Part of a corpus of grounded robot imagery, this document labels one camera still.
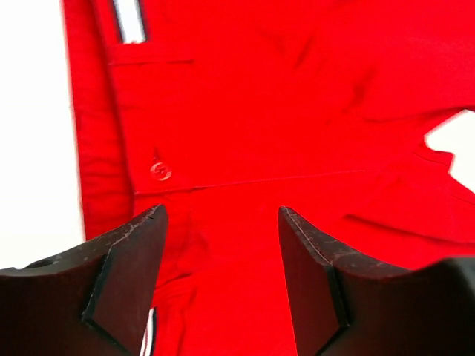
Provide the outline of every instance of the white background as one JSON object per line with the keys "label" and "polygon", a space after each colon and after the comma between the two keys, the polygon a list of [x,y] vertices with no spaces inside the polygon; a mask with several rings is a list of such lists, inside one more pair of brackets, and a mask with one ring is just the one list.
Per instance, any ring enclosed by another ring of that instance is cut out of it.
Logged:
{"label": "white background", "polygon": [[[68,65],[59,0],[0,2],[0,268],[82,242]],[[475,115],[428,143],[456,154],[452,174],[475,190]]]}

